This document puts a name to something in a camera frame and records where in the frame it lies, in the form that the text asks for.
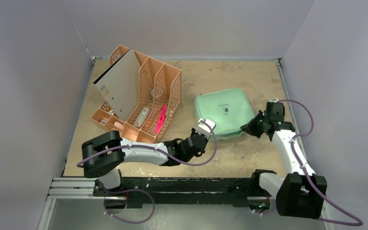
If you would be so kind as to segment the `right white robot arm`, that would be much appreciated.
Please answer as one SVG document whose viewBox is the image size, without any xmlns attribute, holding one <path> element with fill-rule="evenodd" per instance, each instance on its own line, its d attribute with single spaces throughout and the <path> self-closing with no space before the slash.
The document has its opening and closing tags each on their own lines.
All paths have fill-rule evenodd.
<svg viewBox="0 0 368 230">
<path fill-rule="evenodd" d="M 265 191 L 271 195 L 279 215 L 306 219 L 319 219 L 326 193 L 327 181 L 318 176 L 304 158 L 296 144 L 297 133 L 291 122 L 285 121 L 285 106 L 279 101 L 269 101 L 266 109 L 247 124 L 242 131 L 260 138 L 266 134 L 281 155 L 287 172 L 281 178 L 270 170 L 255 170 L 250 189 L 256 195 Z"/>
</svg>

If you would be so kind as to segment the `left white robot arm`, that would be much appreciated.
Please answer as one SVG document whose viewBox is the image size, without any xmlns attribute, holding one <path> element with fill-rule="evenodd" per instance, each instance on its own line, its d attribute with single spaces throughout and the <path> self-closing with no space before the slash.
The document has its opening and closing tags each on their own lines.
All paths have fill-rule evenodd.
<svg viewBox="0 0 368 230">
<path fill-rule="evenodd" d="M 186 139 L 176 138 L 161 143 L 144 143 L 122 138 L 118 131 L 99 135 L 81 146 L 82 160 L 77 163 L 84 177 L 98 179 L 112 196 L 123 192 L 122 175 L 117 168 L 122 163 L 139 162 L 157 166 L 194 166 L 190 160 L 205 153 L 210 139 L 215 139 L 212 128 L 199 125 Z"/>
</svg>

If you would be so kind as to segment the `mint green storage case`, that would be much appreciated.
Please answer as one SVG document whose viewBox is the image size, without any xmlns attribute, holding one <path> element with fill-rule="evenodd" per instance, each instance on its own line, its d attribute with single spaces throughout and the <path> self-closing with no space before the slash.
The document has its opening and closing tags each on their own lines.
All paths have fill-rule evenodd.
<svg viewBox="0 0 368 230">
<path fill-rule="evenodd" d="M 241 126 L 255 114 L 244 92 L 239 88 L 226 89 L 199 95 L 195 98 L 196 120 L 210 119 L 215 124 L 217 140 L 238 138 L 243 134 Z"/>
</svg>

